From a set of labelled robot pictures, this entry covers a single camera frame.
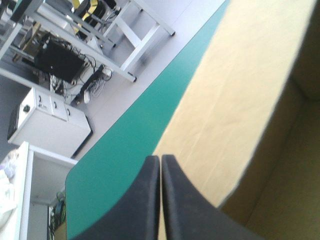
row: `black rubber pad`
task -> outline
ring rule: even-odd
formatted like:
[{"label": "black rubber pad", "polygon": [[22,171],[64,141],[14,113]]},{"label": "black rubber pad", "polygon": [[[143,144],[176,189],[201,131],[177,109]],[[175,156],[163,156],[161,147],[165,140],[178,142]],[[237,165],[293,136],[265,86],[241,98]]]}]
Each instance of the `black rubber pad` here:
[{"label": "black rubber pad", "polygon": [[167,240],[262,240],[213,207],[175,156],[162,157],[162,202]]},{"label": "black rubber pad", "polygon": [[148,156],[132,185],[115,206],[73,239],[156,240],[159,210],[160,161],[157,156]]}]

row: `electronic device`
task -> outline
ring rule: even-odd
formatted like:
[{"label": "electronic device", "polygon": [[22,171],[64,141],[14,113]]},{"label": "electronic device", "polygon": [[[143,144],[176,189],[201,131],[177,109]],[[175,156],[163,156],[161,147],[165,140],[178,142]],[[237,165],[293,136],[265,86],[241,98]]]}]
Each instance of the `electronic device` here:
[{"label": "electronic device", "polygon": [[11,114],[8,142],[24,141],[72,157],[92,133],[85,114],[58,96],[32,88]]},{"label": "electronic device", "polygon": [[85,61],[61,43],[50,39],[34,57],[34,66],[71,83]]}]

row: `metal table frame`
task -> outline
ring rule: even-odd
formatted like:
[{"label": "metal table frame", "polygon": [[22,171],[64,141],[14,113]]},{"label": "metal table frame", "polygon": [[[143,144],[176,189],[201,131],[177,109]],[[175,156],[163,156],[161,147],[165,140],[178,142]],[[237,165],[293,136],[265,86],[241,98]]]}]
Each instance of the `metal table frame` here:
[{"label": "metal table frame", "polygon": [[[11,18],[14,22],[10,21],[7,23],[7,31],[2,39],[3,45],[0,48],[0,59],[4,56],[5,52],[11,46],[13,40],[18,35],[19,31],[22,28],[22,22],[24,16],[29,16],[35,21],[41,23],[42,26],[46,27],[47,29],[51,30],[53,33],[59,35],[66,41],[72,43],[76,48],[80,49],[81,53],[93,56],[98,62],[107,66],[112,71],[118,73],[125,79],[129,80],[130,82],[135,82],[137,78],[133,76],[131,73],[128,72],[128,69],[137,62],[137,60],[141,57],[141,55],[145,52],[145,50],[151,45],[152,41],[155,38],[155,33],[159,27],[163,27],[171,36],[175,34],[175,31],[167,25],[161,17],[152,10],[148,5],[146,5],[142,0],[129,0],[127,5],[121,10],[120,14],[116,17],[113,21],[111,26],[107,29],[107,31],[102,35],[99,31],[97,31],[94,27],[90,26],[88,23],[83,21],[80,17],[74,15],[71,11],[65,9],[54,9],[53,7],[49,6],[44,0],[23,0],[25,9],[23,14],[20,13],[20,16],[15,17],[15,19]],[[144,10],[152,19],[155,21],[155,25],[150,29],[150,31],[146,34],[146,36],[140,40],[138,36],[132,31],[132,29],[121,19],[122,14],[128,9],[131,4],[135,4],[140,10]],[[79,38],[75,37],[59,25],[55,24],[52,20],[46,18],[43,12],[50,12],[50,14],[56,16],[57,18],[62,18],[64,21],[68,22],[72,27],[79,29],[80,32],[83,32],[86,35],[94,36],[104,43],[110,42],[107,35],[110,33],[111,29],[116,25],[123,31],[125,36],[129,39],[132,45],[135,47],[134,51],[131,55],[127,58],[127,60],[121,65],[118,66],[114,61],[112,61],[107,56],[101,54],[101,52],[97,51],[96,49],[92,48],[91,46],[87,45],[86,42],[80,40]],[[35,87],[34,83],[26,83],[23,81],[22,77],[15,76],[14,73],[10,73],[5,69],[0,69],[0,74],[5,77],[12,77],[13,80],[17,80],[24,85],[29,87]]]}]

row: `green table surface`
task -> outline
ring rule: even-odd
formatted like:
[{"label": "green table surface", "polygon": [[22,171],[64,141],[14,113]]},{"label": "green table surface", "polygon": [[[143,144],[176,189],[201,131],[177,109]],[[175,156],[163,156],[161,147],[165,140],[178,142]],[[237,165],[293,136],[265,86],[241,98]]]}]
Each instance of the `green table surface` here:
[{"label": "green table surface", "polygon": [[70,171],[65,183],[67,239],[85,231],[108,212],[129,188],[145,157],[152,155],[228,2],[221,5],[145,92]]}]

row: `white cabinet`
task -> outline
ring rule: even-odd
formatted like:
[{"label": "white cabinet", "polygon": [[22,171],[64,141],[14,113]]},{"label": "white cabinet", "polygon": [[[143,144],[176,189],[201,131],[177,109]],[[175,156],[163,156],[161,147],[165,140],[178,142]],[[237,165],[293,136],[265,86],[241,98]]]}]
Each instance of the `white cabinet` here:
[{"label": "white cabinet", "polygon": [[68,120],[65,103],[55,97],[50,96],[52,115],[64,121]]},{"label": "white cabinet", "polygon": [[0,229],[0,240],[47,240],[48,206],[64,189],[77,161],[24,142],[18,149],[18,162],[10,180],[17,208]]},{"label": "white cabinet", "polygon": [[91,132],[82,111],[34,88],[14,111],[8,142],[18,146],[26,141],[70,158]]}]

